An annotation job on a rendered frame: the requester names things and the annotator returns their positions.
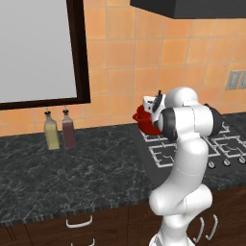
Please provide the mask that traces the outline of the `dark wood cupboard door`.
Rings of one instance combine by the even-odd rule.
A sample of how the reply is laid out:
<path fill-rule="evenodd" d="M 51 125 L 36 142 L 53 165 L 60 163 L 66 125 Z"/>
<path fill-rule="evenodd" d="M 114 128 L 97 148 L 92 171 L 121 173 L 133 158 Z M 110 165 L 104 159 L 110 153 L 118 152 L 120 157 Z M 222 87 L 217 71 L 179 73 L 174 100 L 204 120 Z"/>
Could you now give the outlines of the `dark wood cupboard door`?
<path fill-rule="evenodd" d="M 147 202 L 129 206 L 128 246 L 149 246 L 160 229 L 161 220 L 162 217 L 155 215 Z"/>
<path fill-rule="evenodd" d="M 32 246 L 24 225 L 0 227 L 0 246 Z"/>
<path fill-rule="evenodd" d="M 215 192 L 212 213 L 218 225 L 206 246 L 246 246 L 246 187 Z"/>

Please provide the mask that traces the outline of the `black hob with white grates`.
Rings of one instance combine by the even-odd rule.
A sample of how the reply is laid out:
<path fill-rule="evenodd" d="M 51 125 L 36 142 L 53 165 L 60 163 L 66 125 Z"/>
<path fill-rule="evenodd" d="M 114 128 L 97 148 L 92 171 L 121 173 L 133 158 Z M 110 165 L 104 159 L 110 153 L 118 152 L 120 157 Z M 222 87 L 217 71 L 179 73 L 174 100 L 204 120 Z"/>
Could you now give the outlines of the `black hob with white grates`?
<path fill-rule="evenodd" d="M 161 185 L 174 165 L 176 144 L 163 135 L 146 135 L 136 124 L 130 126 L 130 132 L 151 183 Z M 220 133 L 204 137 L 204 141 L 209 147 L 208 163 L 212 161 L 215 167 L 207 167 L 203 184 L 216 190 L 246 185 L 246 163 L 238 161 L 240 157 L 246 159 L 245 134 L 224 120 Z M 224 160 L 229 160 L 231 165 L 225 166 Z"/>

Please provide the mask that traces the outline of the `black range hood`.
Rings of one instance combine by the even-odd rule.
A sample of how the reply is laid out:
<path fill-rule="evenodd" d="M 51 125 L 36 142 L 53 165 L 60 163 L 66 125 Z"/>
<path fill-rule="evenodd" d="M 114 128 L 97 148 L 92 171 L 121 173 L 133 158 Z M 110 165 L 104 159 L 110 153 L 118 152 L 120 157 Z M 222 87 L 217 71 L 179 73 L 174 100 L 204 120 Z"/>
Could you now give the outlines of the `black range hood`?
<path fill-rule="evenodd" d="M 130 0 L 130 5 L 173 19 L 246 18 L 246 0 Z"/>

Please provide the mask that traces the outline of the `dark wood drawer front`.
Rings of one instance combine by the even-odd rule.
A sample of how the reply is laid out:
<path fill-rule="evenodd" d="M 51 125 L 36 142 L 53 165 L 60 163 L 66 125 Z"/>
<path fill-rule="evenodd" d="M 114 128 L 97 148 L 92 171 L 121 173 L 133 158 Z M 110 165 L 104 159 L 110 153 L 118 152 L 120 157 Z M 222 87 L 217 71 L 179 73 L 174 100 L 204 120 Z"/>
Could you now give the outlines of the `dark wood drawer front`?
<path fill-rule="evenodd" d="M 85 239 L 94 238 L 95 246 L 127 246 L 127 236 L 116 230 L 101 230 L 87 234 L 48 236 L 33 239 L 34 246 L 80 246 Z"/>
<path fill-rule="evenodd" d="M 128 209 L 126 207 L 117 209 L 105 209 L 91 213 L 80 213 L 68 217 L 49 219 L 26 225 L 27 232 L 31 239 L 43 238 L 48 236 L 69 236 L 74 234 L 91 233 L 103 229 L 115 230 L 117 226 L 125 226 L 128 220 Z M 93 222 L 83 228 L 68 229 L 65 220 L 69 224 L 79 224 L 89 220 L 93 216 Z"/>

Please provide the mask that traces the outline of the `dark-framed window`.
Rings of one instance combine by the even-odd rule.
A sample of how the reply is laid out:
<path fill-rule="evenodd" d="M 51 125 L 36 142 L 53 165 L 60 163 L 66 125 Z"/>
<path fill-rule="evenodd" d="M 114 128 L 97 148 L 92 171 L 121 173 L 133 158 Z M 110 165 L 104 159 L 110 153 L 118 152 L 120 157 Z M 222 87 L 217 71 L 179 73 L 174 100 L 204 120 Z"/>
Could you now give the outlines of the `dark-framed window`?
<path fill-rule="evenodd" d="M 83 0 L 0 0 L 0 111 L 89 102 Z"/>

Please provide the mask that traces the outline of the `dark red vinegar bottle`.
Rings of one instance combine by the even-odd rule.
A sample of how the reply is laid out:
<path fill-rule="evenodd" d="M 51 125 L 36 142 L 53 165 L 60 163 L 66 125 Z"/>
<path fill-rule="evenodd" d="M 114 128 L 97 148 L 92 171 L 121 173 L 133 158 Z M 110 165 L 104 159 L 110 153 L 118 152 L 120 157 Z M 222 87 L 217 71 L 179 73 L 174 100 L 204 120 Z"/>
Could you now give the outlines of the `dark red vinegar bottle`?
<path fill-rule="evenodd" d="M 69 110 L 63 110 L 62 131 L 63 140 L 66 148 L 75 147 L 75 130 L 73 120 L 69 117 Z"/>

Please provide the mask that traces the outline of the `yellow oil bottle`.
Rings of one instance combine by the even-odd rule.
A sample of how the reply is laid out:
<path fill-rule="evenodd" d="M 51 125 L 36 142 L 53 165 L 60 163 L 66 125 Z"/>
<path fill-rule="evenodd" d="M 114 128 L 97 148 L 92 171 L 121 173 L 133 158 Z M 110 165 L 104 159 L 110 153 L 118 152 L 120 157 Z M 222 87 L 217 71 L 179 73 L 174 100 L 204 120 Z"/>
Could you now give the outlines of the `yellow oil bottle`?
<path fill-rule="evenodd" d="M 49 150 L 58 150 L 60 148 L 60 140 L 58 135 L 57 122 L 51 117 L 51 112 L 44 112 L 46 120 L 44 122 L 44 132 Z"/>

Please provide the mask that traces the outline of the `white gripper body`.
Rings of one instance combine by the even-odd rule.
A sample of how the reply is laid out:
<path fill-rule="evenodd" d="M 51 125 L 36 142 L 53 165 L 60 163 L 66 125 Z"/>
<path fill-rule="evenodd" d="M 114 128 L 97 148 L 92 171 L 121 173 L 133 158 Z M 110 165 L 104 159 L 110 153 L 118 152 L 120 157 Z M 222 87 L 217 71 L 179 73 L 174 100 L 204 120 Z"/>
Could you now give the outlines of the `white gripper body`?
<path fill-rule="evenodd" d="M 146 112 L 151 112 L 155 98 L 152 96 L 144 96 L 142 99 L 142 105 Z"/>

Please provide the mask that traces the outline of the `grey wall socket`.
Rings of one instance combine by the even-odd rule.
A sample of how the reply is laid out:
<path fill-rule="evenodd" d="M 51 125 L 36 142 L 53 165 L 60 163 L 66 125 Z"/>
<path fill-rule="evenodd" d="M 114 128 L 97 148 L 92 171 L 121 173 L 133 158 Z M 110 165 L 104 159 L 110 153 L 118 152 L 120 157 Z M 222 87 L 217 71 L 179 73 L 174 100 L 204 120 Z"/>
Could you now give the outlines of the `grey wall socket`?
<path fill-rule="evenodd" d="M 227 82 L 226 90 L 234 90 L 237 88 L 241 76 L 240 70 L 232 70 L 230 72 L 229 80 Z"/>
<path fill-rule="evenodd" d="M 246 88 L 246 70 L 243 70 L 238 89 Z"/>

